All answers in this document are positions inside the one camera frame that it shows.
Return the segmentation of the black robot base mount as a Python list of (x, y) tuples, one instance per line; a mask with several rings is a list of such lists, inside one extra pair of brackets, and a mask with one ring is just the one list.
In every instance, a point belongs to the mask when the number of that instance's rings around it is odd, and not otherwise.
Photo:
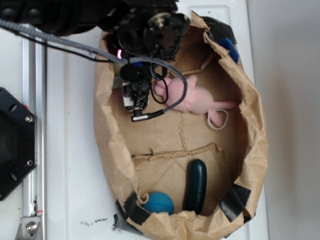
[(0, 88), (0, 200), (4, 201), (36, 166), (36, 117)]

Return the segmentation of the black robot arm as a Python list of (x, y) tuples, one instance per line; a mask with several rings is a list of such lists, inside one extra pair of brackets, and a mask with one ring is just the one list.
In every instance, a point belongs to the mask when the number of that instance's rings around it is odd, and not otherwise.
[(50, 42), (95, 27), (126, 56), (173, 60), (191, 24), (176, 0), (2, 0), (0, 26)]

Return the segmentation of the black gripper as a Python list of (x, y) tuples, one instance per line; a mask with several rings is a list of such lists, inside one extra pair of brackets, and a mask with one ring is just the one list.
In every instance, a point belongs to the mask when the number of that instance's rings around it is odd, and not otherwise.
[(191, 19), (182, 13), (158, 13), (142, 30), (118, 31), (108, 37), (109, 50), (121, 50), (121, 57), (153, 57), (174, 60)]

